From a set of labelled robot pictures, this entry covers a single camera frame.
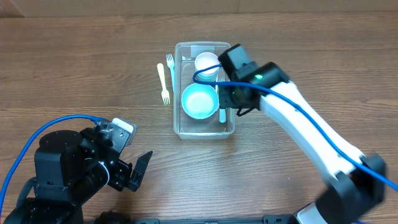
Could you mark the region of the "green plastic fork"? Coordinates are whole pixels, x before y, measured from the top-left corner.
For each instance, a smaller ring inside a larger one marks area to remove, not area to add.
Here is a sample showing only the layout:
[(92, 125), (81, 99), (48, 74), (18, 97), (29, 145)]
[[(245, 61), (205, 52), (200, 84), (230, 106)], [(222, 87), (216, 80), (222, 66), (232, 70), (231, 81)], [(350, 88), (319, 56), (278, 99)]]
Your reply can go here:
[[(219, 78), (219, 82), (223, 82), (224, 78)], [(219, 109), (219, 122), (220, 123), (225, 123), (226, 122), (226, 110), (223, 108)]]

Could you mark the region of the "pale green bowl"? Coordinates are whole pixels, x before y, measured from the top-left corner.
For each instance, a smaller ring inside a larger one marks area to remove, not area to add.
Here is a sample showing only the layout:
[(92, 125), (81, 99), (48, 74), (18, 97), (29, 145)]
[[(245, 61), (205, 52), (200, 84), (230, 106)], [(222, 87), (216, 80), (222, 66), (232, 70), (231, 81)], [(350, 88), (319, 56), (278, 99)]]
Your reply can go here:
[(193, 119), (207, 119), (219, 109), (219, 97), (212, 86), (192, 83), (181, 95), (184, 112)]

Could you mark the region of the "green plastic cup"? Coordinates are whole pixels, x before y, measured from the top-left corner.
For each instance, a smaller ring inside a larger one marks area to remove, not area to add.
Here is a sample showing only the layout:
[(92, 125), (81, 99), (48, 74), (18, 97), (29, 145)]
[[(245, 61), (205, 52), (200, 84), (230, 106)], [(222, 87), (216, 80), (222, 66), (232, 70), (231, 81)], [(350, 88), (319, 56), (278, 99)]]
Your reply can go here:
[(212, 73), (212, 74), (199, 73), (196, 76), (196, 79), (200, 82), (215, 82), (217, 77), (218, 77), (217, 73)]

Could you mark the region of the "pink plastic cup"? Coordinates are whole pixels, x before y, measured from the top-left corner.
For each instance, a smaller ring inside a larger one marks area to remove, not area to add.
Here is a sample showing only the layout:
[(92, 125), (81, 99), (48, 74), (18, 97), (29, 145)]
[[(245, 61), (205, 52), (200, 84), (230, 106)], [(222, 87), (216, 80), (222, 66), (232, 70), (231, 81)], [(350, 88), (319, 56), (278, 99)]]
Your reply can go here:
[[(220, 62), (218, 60), (218, 57), (211, 52), (203, 52), (199, 54), (196, 59), (195, 59), (195, 68), (196, 70), (204, 70), (206, 68), (219, 65)], [(204, 76), (211, 76), (214, 75), (218, 72), (219, 68), (215, 67), (212, 69), (209, 69), (207, 71), (202, 72), (201, 74)]]

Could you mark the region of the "yellow plastic fork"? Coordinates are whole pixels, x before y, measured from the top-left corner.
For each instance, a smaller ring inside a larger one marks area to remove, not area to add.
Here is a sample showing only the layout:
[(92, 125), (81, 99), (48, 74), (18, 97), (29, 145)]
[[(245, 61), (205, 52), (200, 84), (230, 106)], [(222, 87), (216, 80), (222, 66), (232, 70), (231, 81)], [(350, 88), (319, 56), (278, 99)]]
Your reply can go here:
[(161, 86), (162, 86), (162, 91), (161, 91), (162, 101), (164, 102), (164, 105), (169, 105), (170, 104), (170, 94), (166, 87), (164, 65), (162, 63), (157, 64), (157, 71), (158, 71)]

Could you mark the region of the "blue plastic fork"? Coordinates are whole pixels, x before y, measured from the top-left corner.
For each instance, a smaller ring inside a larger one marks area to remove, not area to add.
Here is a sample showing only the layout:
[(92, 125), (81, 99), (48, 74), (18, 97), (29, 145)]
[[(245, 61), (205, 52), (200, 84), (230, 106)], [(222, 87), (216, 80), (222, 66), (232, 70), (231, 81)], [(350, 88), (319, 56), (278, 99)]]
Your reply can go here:
[(167, 66), (170, 70), (170, 76), (171, 76), (171, 81), (172, 81), (172, 90), (174, 90), (174, 84), (175, 84), (175, 62), (174, 62), (174, 58), (172, 56), (172, 54), (167, 54), (166, 55), (166, 62), (167, 62)]

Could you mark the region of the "white plastic spoon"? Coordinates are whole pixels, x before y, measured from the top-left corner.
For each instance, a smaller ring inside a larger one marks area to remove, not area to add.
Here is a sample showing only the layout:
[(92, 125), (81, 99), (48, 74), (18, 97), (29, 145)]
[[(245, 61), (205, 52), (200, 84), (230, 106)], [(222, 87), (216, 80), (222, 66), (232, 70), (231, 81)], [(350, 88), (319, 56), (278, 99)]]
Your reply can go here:
[(216, 91), (217, 95), (219, 95), (220, 90), (219, 90), (219, 86), (218, 86), (218, 85), (215, 85), (215, 91)]

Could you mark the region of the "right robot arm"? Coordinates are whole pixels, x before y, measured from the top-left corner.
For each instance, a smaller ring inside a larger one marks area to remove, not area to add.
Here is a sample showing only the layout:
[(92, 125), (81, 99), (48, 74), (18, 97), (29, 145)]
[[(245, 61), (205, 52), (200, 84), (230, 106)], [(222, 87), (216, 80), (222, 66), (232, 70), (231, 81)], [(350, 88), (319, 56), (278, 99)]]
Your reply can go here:
[(353, 223), (384, 200), (386, 163), (365, 156), (343, 139), (305, 100), (275, 63), (221, 63), (229, 80), (219, 84), (223, 107), (258, 109), (297, 143), (326, 184), (313, 202), (295, 212), (292, 223)]

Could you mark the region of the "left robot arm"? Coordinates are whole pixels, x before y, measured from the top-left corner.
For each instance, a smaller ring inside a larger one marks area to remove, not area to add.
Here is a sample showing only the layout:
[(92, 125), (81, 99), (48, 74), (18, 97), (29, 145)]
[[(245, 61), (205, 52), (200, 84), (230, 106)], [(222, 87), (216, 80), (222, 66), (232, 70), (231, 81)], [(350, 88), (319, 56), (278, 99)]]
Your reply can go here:
[(103, 122), (80, 132), (61, 130), (41, 137), (35, 177), (23, 186), (5, 223), (83, 223), (82, 206), (104, 186), (135, 192), (152, 152), (136, 164), (120, 160), (134, 134)]

